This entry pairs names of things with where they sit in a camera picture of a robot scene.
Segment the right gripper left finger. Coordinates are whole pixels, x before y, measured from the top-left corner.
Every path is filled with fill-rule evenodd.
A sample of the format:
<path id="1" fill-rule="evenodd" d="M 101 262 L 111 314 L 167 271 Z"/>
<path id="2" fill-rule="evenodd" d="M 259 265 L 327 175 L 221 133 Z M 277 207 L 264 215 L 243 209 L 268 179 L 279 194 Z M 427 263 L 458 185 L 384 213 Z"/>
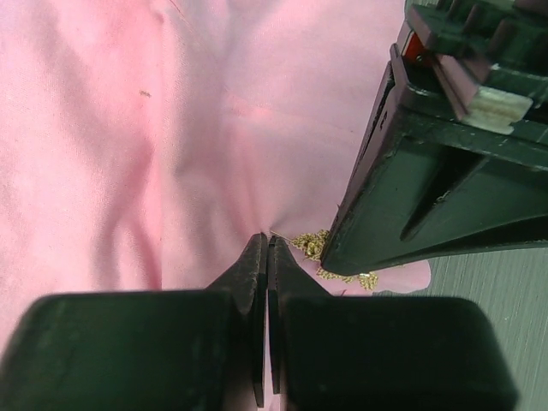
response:
<path id="1" fill-rule="evenodd" d="M 204 289 L 47 295 L 1 359 L 4 410 L 256 410 L 268 240 Z"/>

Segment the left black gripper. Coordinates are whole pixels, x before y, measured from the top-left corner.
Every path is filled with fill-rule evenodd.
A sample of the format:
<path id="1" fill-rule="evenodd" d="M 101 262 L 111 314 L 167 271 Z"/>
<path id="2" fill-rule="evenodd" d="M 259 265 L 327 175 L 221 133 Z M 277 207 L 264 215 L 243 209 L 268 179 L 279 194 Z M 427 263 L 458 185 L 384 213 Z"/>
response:
<path id="1" fill-rule="evenodd" d="M 437 1 L 406 12 L 415 51 L 432 69 L 450 119 L 421 138 L 471 152 L 547 152 L 547 3 Z"/>

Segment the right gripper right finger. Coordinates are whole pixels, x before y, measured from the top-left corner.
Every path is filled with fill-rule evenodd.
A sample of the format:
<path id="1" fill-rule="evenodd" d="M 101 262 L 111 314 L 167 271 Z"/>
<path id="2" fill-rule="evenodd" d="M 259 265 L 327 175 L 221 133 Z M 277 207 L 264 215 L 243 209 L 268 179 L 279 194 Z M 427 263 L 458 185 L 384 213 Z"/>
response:
<path id="1" fill-rule="evenodd" d="M 283 410 L 513 410 L 491 322 L 454 297 L 334 296 L 272 237 L 271 381 Z"/>

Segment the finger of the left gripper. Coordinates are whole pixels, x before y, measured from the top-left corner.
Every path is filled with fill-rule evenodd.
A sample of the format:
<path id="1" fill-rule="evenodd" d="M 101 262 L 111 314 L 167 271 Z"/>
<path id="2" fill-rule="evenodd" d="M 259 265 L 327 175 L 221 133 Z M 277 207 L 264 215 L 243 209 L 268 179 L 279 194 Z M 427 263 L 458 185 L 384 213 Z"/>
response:
<path id="1" fill-rule="evenodd" d="M 547 244 L 547 113 L 458 122 L 430 68 L 394 55 L 321 257 L 344 276 Z"/>

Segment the cream flower brooch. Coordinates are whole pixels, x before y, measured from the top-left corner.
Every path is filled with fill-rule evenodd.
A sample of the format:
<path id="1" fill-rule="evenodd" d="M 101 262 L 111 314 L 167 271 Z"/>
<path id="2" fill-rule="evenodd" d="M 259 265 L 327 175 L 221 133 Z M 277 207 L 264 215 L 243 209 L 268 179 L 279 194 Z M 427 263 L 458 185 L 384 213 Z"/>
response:
<path id="1" fill-rule="evenodd" d="M 288 238 L 273 230 L 270 230 L 270 233 L 282 238 L 290 246 L 301 251 L 304 259 L 315 263 L 320 263 L 320 257 L 330 234 L 326 229 L 321 229 L 315 233 L 303 233 L 292 238 Z M 337 280 L 346 284 L 357 282 L 365 291 L 374 291 L 378 286 L 378 275 L 373 271 L 345 277 L 327 271 L 319 265 L 316 270 L 316 275 L 324 280 Z"/>

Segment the pink t-shirt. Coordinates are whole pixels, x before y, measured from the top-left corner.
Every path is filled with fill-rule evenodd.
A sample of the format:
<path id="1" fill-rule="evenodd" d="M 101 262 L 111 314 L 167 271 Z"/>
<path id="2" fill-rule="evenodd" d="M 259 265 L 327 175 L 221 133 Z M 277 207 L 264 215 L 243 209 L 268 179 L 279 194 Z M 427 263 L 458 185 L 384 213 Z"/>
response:
<path id="1" fill-rule="evenodd" d="M 1 343 L 37 299 L 203 288 L 331 225 L 401 1 L 4 1 Z"/>

